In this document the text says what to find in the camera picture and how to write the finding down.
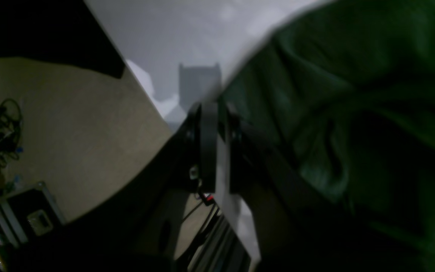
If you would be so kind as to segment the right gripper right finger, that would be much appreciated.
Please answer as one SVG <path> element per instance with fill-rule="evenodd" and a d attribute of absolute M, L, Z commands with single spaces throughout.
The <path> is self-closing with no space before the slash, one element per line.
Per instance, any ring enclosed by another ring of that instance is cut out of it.
<path fill-rule="evenodd" d="M 251 211 L 259 272 L 435 272 L 435 151 L 398 140 L 353 150 L 332 199 L 228 104 L 228 192 Z"/>

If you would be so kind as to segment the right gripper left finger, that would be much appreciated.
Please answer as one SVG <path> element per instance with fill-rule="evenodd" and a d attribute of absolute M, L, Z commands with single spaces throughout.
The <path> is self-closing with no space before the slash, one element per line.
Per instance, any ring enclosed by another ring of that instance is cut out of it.
<path fill-rule="evenodd" d="M 195 103 L 155 157 L 115 195 L 17 250 L 10 272 L 174 270 L 191 193 L 216 190 L 218 104 Z"/>

